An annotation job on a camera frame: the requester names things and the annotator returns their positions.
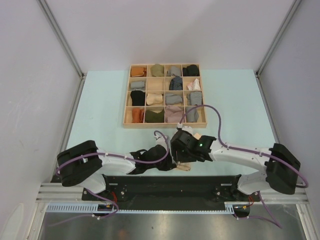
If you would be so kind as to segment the orange and cream underwear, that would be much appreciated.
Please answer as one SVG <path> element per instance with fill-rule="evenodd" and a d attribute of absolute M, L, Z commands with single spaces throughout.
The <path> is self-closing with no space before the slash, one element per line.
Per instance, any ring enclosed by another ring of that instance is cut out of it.
<path fill-rule="evenodd" d="M 132 123 L 134 124 L 140 124 L 144 122 L 144 116 L 145 116 L 145 109 L 135 107 L 132 109 Z"/>

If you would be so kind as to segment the black garment pile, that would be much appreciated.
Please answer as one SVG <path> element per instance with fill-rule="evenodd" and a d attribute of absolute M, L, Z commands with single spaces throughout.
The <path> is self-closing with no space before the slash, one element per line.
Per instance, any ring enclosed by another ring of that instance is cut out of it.
<path fill-rule="evenodd" d="M 141 90 L 133 90 L 130 93 L 131 101 L 132 101 L 132 106 L 144 106 L 145 105 L 145 97 L 146 93 Z"/>

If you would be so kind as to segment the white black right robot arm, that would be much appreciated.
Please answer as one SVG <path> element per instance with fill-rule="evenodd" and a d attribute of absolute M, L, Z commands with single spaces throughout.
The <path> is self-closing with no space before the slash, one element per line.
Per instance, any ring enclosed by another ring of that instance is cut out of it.
<path fill-rule="evenodd" d="M 296 191 L 300 162 L 282 144 L 271 148 L 243 148 L 230 146 L 208 135 L 196 138 L 179 129 L 170 141 L 171 154 L 176 162 L 229 162 L 255 169 L 251 174 L 239 174 L 230 188 L 231 196 L 242 201 L 258 191 L 272 189 L 285 195 Z"/>

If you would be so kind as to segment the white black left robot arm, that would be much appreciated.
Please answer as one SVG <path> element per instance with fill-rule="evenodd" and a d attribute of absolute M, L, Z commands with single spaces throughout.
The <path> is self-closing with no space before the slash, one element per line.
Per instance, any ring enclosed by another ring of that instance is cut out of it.
<path fill-rule="evenodd" d="M 105 152 L 93 140 L 87 140 L 57 155 L 55 174 L 64 187 L 80 186 L 100 200 L 110 196 L 111 188 L 105 176 L 115 174 L 140 175 L 149 169 L 170 171 L 177 167 L 165 142 L 146 150 L 127 154 Z"/>

